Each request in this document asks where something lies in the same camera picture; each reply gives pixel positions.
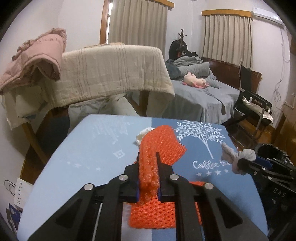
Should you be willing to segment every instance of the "bed sheet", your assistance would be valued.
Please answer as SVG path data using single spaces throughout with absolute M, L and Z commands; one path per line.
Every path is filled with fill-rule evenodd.
M 239 90 L 220 81 L 220 88 L 197 89 L 172 80 L 175 98 L 163 113 L 163 118 L 183 119 L 222 124 L 234 116 L 234 104 Z

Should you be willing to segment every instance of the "beige curtain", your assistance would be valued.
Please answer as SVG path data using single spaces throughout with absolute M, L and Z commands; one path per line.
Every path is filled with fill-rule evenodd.
M 159 48 L 165 55 L 168 7 L 150 0 L 113 0 L 108 43 Z
M 251 67 L 251 19 L 237 15 L 205 16 L 203 57 Z

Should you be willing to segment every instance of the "silver bolt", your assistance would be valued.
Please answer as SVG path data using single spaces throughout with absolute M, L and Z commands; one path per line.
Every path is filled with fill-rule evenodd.
M 177 174 L 172 174 L 172 175 L 170 175 L 170 179 L 172 179 L 172 180 L 178 180 L 179 179 L 179 176 Z
M 214 188 L 214 185 L 212 183 L 206 183 L 205 188 L 209 189 L 209 190 L 212 190 Z
M 94 188 L 94 186 L 90 183 L 84 185 L 84 190 L 86 190 L 86 191 L 90 191 L 93 188 Z
M 120 181 L 126 181 L 127 179 L 128 179 L 127 175 L 122 174 L 122 175 L 119 176 Z

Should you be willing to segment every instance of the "pink stuffed animal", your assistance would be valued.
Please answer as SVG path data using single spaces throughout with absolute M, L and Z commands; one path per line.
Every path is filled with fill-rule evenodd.
M 198 79 L 190 72 L 184 76 L 183 85 L 204 89 L 209 86 L 205 79 Z

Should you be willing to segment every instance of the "printed tree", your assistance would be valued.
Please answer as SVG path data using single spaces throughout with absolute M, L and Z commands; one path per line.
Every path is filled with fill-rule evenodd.
M 187 136 L 193 136 L 200 139 L 207 147 L 212 159 L 214 158 L 209 149 L 208 141 L 216 141 L 221 143 L 223 142 L 222 139 L 226 139 L 226 137 L 221 134 L 221 129 L 213 127 L 213 125 L 210 123 L 203 123 L 199 121 L 186 120 L 181 123 L 177 121 L 177 128 L 175 130 L 177 132 L 179 141 Z

